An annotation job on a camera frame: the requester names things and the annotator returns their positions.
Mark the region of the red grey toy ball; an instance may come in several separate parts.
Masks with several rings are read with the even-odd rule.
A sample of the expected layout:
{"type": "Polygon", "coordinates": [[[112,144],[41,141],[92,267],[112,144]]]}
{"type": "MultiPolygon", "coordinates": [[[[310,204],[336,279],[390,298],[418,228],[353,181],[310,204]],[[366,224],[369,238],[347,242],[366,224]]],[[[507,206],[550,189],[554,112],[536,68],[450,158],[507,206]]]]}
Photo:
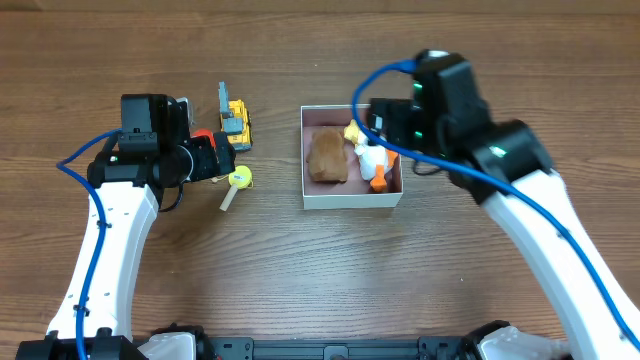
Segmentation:
{"type": "Polygon", "coordinates": [[[196,130],[191,134],[191,140],[201,147],[216,147],[214,133],[209,129],[196,130]]]}

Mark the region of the yellow toy excavator truck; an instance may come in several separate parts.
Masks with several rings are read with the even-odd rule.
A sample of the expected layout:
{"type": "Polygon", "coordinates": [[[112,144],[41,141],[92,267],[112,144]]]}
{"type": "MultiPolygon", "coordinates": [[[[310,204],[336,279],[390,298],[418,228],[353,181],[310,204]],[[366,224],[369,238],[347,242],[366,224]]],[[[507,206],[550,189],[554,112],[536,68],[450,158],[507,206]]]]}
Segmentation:
{"type": "Polygon", "coordinates": [[[251,116],[243,100],[231,100],[225,82],[219,83],[219,117],[221,130],[227,134],[236,152],[250,151],[253,147],[251,116]]]}

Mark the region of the white plush duck toy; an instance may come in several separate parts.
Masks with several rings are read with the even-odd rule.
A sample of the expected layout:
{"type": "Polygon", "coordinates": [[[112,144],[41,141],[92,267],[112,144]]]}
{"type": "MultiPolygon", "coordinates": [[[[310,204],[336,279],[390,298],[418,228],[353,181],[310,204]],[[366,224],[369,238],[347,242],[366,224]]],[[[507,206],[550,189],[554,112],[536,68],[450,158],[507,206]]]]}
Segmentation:
{"type": "Polygon", "coordinates": [[[344,138],[354,145],[361,177],[369,182],[374,192],[385,192],[386,174],[393,169],[398,154],[376,143],[370,145],[369,138],[354,119],[344,128],[344,138]]]}

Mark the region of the brown plush bear toy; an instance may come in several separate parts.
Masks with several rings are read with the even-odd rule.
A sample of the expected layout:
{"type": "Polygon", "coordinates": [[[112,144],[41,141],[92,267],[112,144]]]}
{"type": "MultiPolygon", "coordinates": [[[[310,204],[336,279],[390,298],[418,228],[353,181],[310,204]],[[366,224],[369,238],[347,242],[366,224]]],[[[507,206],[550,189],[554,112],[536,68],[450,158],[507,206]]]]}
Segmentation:
{"type": "Polygon", "coordinates": [[[307,155],[310,177],[315,182],[344,183],[348,179],[347,155],[343,134],[323,127],[312,134],[307,155]]]}

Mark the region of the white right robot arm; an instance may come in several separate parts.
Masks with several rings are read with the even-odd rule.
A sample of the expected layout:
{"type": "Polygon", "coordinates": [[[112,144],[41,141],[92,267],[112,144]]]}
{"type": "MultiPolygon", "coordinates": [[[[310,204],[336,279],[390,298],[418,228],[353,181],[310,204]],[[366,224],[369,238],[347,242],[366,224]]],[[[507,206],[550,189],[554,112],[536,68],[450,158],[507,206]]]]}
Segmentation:
{"type": "Polygon", "coordinates": [[[582,226],[546,148],[520,120],[493,122],[471,63],[425,50],[374,71],[411,76],[409,99],[370,101],[356,120],[374,143],[445,171],[511,238],[558,316],[572,359],[636,359],[639,309],[582,226]]]}

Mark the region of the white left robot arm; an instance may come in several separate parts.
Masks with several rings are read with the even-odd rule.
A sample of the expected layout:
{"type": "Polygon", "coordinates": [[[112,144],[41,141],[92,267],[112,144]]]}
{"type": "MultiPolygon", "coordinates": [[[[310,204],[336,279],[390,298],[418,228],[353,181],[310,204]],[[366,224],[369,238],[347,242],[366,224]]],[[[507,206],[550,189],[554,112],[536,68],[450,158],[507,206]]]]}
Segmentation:
{"type": "Polygon", "coordinates": [[[165,190],[234,171],[223,132],[192,132],[187,98],[128,94],[121,125],[57,163],[87,191],[89,213],[75,269],[41,340],[23,341],[19,359],[214,359],[200,326],[172,324],[138,343],[132,303],[142,250],[165,212],[165,190]]]}

